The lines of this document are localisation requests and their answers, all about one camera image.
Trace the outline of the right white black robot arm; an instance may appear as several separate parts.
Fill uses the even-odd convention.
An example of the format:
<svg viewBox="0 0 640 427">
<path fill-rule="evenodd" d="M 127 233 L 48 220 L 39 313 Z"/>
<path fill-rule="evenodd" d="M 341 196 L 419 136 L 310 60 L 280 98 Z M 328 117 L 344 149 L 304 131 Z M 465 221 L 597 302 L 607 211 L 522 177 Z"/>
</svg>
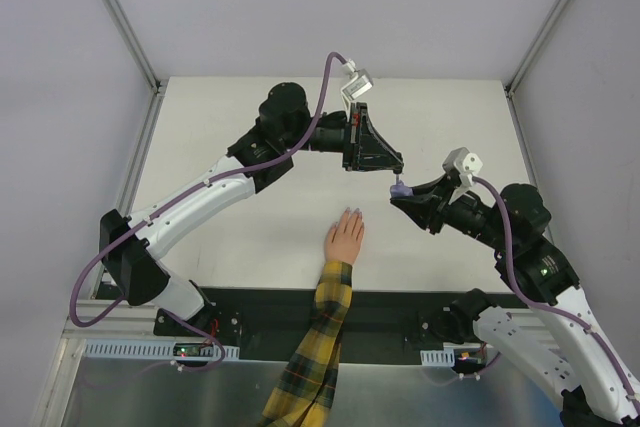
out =
<svg viewBox="0 0 640 427">
<path fill-rule="evenodd" d="M 570 262 L 545 238 L 551 214 L 538 190 L 510 184 L 497 191 L 486 180 L 476 182 L 493 195 L 493 206 L 473 192 L 455 198 L 460 183 L 451 174 L 415 187 L 396 182 L 390 202 L 431 234 L 448 226 L 491 248 L 501 280 L 559 350 L 524 332 L 480 289 L 432 315 L 432 334 L 443 342 L 494 347 L 559 408 L 565 426 L 638 425 L 639 381 L 602 331 Z"/>
</svg>

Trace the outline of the yellow plaid sleeve forearm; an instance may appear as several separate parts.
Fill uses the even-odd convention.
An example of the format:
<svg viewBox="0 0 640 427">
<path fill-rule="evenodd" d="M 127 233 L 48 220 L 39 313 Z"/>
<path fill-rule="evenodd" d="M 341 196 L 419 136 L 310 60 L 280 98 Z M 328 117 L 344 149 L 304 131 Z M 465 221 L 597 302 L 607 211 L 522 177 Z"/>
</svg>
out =
<svg viewBox="0 0 640 427">
<path fill-rule="evenodd" d="M 342 327 L 352 294 L 352 266 L 327 262 L 315 289 L 309 329 L 269 396 L 261 426 L 326 424 L 334 402 Z"/>
</svg>

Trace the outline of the purple nail polish bottle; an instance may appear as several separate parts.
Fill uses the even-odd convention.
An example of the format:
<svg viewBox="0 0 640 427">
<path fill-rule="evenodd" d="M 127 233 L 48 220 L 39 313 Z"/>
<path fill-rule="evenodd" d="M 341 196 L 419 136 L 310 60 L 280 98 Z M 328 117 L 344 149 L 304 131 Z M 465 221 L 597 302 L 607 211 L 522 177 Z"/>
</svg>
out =
<svg viewBox="0 0 640 427">
<path fill-rule="evenodd" d="M 390 187 L 390 196 L 392 198 L 411 197 L 413 190 L 403 182 L 397 182 Z"/>
</svg>

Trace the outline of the mannequin hand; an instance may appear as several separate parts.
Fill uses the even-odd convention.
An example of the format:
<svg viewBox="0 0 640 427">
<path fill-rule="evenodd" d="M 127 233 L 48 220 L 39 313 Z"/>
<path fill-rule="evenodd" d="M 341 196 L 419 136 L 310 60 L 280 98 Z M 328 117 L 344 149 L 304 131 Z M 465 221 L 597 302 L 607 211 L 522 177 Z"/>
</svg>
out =
<svg viewBox="0 0 640 427">
<path fill-rule="evenodd" d="M 364 234 L 362 212 L 359 209 L 346 209 L 326 235 L 325 260 L 353 266 L 360 254 Z"/>
</svg>

